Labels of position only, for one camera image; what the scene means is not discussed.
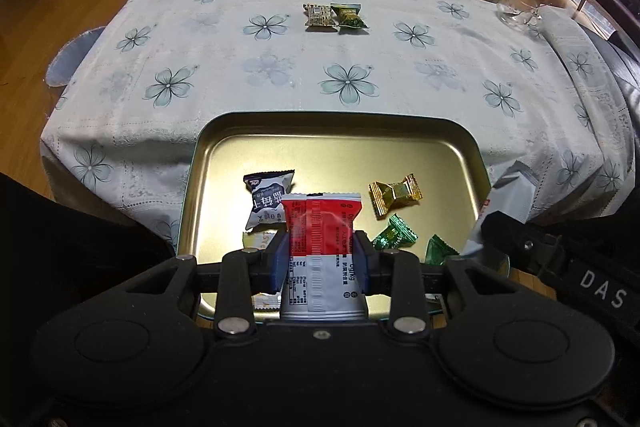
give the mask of screw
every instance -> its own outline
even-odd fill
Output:
[[[319,341],[325,341],[331,338],[331,333],[326,330],[316,330],[314,331],[314,338]]]
[[[400,317],[394,321],[394,328],[402,333],[420,333],[427,324],[418,317]]]
[[[242,317],[225,317],[218,323],[218,329],[230,335],[244,333],[249,329],[249,321]]]

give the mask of wooden floor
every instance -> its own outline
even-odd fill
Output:
[[[50,197],[38,145],[50,105],[44,73],[68,40],[106,25],[125,2],[0,0],[1,172]]]

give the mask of gold candy wrapper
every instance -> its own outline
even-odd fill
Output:
[[[404,177],[400,183],[386,184],[373,182],[369,184],[369,192],[373,201],[376,216],[382,217],[396,203],[408,203],[422,199],[422,193],[413,174]]]
[[[331,17],[331,7],[321,4],[303,4],[308,20],[305,26],[335,26]]]
[[[369,28],[364,21],[358,17],[358,13],[360,13],[359,4],[331,4],[331,9],[338,16],[338,26],[340,26],[340,28]]]

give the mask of candy wrapper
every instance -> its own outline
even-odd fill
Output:
[[[369,184],[369,192],[377,217],[384,216],[396,203],[408,203],[422,199],[422,193],[413,174],[405,176],[400,183],[373,182]]]
[[[364,21],[358,17],[358,13],[360,13],[359,4],[331,4],[331,9],[338,16],[338,26],[340,26],[340,28],[369,28]]]
[[[449,255],[458,255],[458,252],[455,248],[447,245],[447,243],[437,235],[433,235],[427,245],[427,254],[424,258],[424,263],[430,264],[431,266],[440,266],[444,264],[445,257]]]
[[[489,191],[478,213],[478,220],[469,233],[462,255],[470,255],[482,250],[480,228],[484,218],[492,212],[500,210],[507,216],[526,223],[539,183],[537,176],[529,167],[520,161],[515,161]]]
[[[412,245],[418,241],[417,234],[410,229],[398,214],[389,217],[389,225],[371,241],[376,250],[398,248],[402,245]]]
[[[353,220],[359,194],[286,194],[289,274],[280,317],[299,320],[357,320],[367,316],[355,277]]]
[[[331,7],[321,4],[303,4],[308,20],[305,26],[325,26],[334,27],[335,23],[331,17]]]
[[[294,171],[256,172],[243,178],[254,201],[245,230],[251,230],[257,225],[284,223],[282,197],[291,188],[293,173]]]

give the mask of white snack packet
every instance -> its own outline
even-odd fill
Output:
[[[500,210],[519,222],[525,223],[539,183],[539,179],[529,167],[520,161],[515,161],[489,191],[489,195],[480,207],[478,220],[471,229],[465,248],[460,255],[470,255],[481,250],[480,227],[484,218],[492,212]]]

